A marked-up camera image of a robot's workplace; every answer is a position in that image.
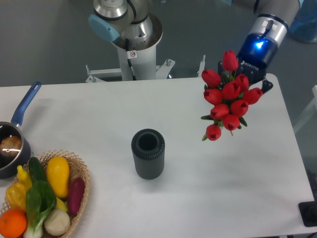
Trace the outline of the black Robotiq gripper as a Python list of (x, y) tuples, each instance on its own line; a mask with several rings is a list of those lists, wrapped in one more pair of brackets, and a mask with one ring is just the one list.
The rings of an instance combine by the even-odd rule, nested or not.
[[(273, 83), (264, 78), (276, 52), (277, 44), (275, 42), (261, 38), (259, 34), (250, 34), (237, 55), (239, 62), (237, 72), (245, 74), (249, 79), (249, 84), (262, 81), (263, 95), (273, 88)], [(224, 72), (222, 61), (218, 62), (217, 72), (218, 74)]]

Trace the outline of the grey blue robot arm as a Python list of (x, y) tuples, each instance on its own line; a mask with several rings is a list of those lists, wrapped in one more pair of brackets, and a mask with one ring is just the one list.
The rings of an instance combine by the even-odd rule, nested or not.
[(257, 18), (248, 33), (237, 59), (237, 73), (245, 74), (251, 85), (262, 83), (262, 92), (273, 88), (266, 71), (289, 27), (301, 8), (302, 0), (225, 0), (228, 5), (250, 9)]

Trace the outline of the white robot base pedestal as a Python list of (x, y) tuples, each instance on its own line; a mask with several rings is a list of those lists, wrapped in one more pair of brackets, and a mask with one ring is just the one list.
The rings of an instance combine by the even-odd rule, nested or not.
[(123, 81), (167, 79), (175, 65), (167, 59), (157, 65), (157, 44), (163, 35), (160, 20), (146, 0), (95, 0), (88, 18), (96, 35), (116, 48)]

